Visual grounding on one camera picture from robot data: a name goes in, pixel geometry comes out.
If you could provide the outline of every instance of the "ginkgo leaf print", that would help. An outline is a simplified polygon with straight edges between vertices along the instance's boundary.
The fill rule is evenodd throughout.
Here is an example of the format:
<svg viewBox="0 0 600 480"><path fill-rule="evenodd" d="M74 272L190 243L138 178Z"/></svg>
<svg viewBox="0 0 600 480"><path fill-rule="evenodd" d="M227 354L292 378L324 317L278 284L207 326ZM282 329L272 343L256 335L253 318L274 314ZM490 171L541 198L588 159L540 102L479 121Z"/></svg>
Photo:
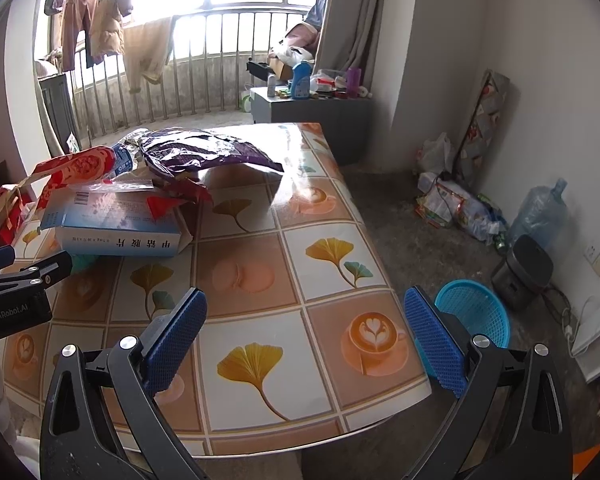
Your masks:
<svg viewBox="0 0 600 480"><path fill-rule="evenodd" d="M289 419L272 406L264 393L264 379L282 359L282 354L280 346L259 343L237 346L218 363L218 375L230 381L252 384L267 407L288 422Z"/></svg>
<svg viewBox="0 0 600 480"><path fill-rule="evenodd" d="M24 251L22 251L23 258L25 257L25 254L27 253L27 247L29 247L29 244L33 240L38 238L38 236L40 236L40 233L36 229L33 229L22 237L22 241L24 242Z"/></svg>
<svg viewBox="0 0 600 480"><path fill-rule="evenodd" d="M173 297L165 290L154 290L154 292L151 294L151 299L154 300L155 307L151 314L152 319L157 316L168 314L171 310L176 308L176 303L173 301Z"/></svg>
<svg viewBox="0 0 600 480"><path fill-rule="evenodd" d="M131 281L144 290L144 311L149 320L151 320L151 314L149 314L149 293L154 286L165 282L171 276L173 276L173 269L161 264L147 264L131 273Z"/></svg>
<svg viewBox="0 0 600 480"><path fill-rule="evenodd" d="M329 149L329 145L328 145L326 142L324 142L323 140L320 140L320 139L314 139L314 142L317 142L318 144L320 144L320 145L321 145L323 148L325 148L326 150L328 150L328 149Z"/></svg>
<svg viewBox="0 0 600 480"><path fill-rule="evenodd" d="M344 262L344 268L353 274L353 286L358 286L360 278L372 278L374 274L359 262Z"/></svg>
<svg viewBox="0 0 600 480"><path fill-rule="evenodd" d="M304 253L310 258L331 262L336 266L336 269L338 269L342 279L349 283L353 288L356 288L355 283L352 283L340 268L341 259L349 254L353 250L353 247L354 245L346 240L339 240L338 238L320 238L317 242L308 246Z"/></svg>
<svg viewBox="0 0 600 480"><path fill-rule="evenodd" d="M242 227L240 222L238 221L238 213L247 209L251 205L251 200L248 198L232 198L231 200L224 200L224 202L219 203L214 206L212 211L219 215L229 215L234 217L236 225L242 229L245 233L248 233L247 229Z"/></svg>
<svg viewBox="0 0 600 480"><path fill-rule="evenodd" d="M300 171L302 174L315 173L314 168L311 166L298 166L298 171Z"/></svg>

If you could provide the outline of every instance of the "tablecloth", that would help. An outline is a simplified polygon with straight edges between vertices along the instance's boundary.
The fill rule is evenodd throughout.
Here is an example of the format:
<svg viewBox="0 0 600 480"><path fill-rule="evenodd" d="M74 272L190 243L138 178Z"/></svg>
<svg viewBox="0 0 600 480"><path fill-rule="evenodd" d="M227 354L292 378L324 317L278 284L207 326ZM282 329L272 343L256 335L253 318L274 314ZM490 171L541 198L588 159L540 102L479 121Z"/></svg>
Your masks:
<svg viewBox="0 0 600 480"><path fill-rule="evenodd" d="M374 424L430 393L400 302L319 124L216 128L280 161L200 174L213 203L182 211L194 241L173 258L101 256L48 290L51 322L10 336L8 396L42 416L59 351L108 348L139 335L190 286L205 325L171 386L155 396L195 456L314 444ZM53 230L25 225L28 267L58 250ZM137 445L104 389L122 444Z"/></svg>

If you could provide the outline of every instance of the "white container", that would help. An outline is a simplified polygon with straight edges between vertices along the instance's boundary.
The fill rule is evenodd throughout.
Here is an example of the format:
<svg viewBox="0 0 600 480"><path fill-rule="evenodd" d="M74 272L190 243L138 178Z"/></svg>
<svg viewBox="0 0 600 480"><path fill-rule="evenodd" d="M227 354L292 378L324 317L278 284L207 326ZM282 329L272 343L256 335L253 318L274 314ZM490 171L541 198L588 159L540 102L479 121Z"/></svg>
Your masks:
<svg viewBox="0 0 600 480"><path fill-rule="evenodd" d="M275 74L269 74L267 77L267 97L275 97L276 96L276 81L278 78Z"/></svg>

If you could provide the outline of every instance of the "electrical cord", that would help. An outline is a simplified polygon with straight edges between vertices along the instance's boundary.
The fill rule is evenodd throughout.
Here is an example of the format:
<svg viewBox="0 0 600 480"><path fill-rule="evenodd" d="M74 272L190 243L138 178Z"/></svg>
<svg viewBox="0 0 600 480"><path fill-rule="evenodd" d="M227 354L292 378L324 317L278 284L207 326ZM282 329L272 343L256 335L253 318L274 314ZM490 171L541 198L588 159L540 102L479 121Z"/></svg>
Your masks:
<svg viewBox="0 0 600 480"><path fill-rule="evenodd" d="M553 291L556 294L558 294L560 296L560 298L562 299L562 301L564 302L564 308L561 311L556 307L555 303L551 300L551 298L547 294L547 292L549 292L549 291ZM575 343L576 338L578 336L578 330L580 329L580 323L581 323L582 317L584 316L584 311L585 311L587 305L589 304L589 301L593 299L593 296L589 296L587 298L587 300L584 302L584 304L582 305L580 315L576 316L575 328L571 327L571 323L573 322L573 312L572 312L573 309L571 307L571 302L569 301L569 298L567 298L567 295L563 291L561 291L555 285L550 284L541 293L540 296L542 297L544 306L546 307L547 311L551 315L552 319L557 324L559 324L560 328L562 329L562 335L564 336L564 338L567 341L567 350L569 352L569 357L574 358L577 355L580 355L580 354L586 352L587 349L589 349L588 344L582 350L580 350L579 352L577 352L575 354L573 353L572 349L573 349L573 344Z"/></svg>

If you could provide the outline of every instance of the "plastic bag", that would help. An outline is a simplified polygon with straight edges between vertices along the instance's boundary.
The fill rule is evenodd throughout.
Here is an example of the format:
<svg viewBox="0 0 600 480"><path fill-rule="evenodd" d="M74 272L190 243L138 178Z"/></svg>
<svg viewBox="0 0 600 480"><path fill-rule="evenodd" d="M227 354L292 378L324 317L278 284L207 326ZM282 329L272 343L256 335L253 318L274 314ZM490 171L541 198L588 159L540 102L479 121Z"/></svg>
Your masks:
<svg viewBox="0 0 600 480"><path fill-rule="evenodd" d="M94 146L88 150L71 155L61 155L40 162L33 173L18 184L18 187L28 186L43 177L51 178L42 189L36 214L42 216L42 210L49 202L55 189L61 189L69 184L88 184L97 182L113 169L116 153L107 146Z"/></svg>
<svg viewBox="0 0 600 480"><path fill-rule="evenodd" d="M155 189L154 183L149 179L105 180L93 184L69 184L73 191L87 191L91 193L128 193L133 191L151 191Z"/></svg>
<svg viewBox="0 0 600 480"><path fill-rule="evenodd" d="M472 237L490 245L494 235L506 229L499 211L485 204L453 181L443 181L433 173L420 176L418 187L427 187L418 199L416 213L440 227L458 226Z"/></svg>
<svg viewBox="0 0 600 480"><path fill-rule="evenodd" d="M435 174L451 171L455 154L446 132L442 132L436 140L425 140L422 148L416 153L418 170L421 173L430 171Z"/></svg>
<svg viewBox="0 0 600 480"><path fill-rule="evenodd" d="M150 132L142 137L140 150L151 171L170 183L166 190L194 200L210 200L206 188L195 182L201 170L245 162L284 171L282 164L250 142L204 130L165 128Z"/></svg>
<svg viewBox="0 0 600 480"><path fill-rule="evenodd" d="M294 67L301 61L311 61L314 56L301 46L288 46L284 44L275 44L271 47L269 57L277 57L284 64Z"/></svg>

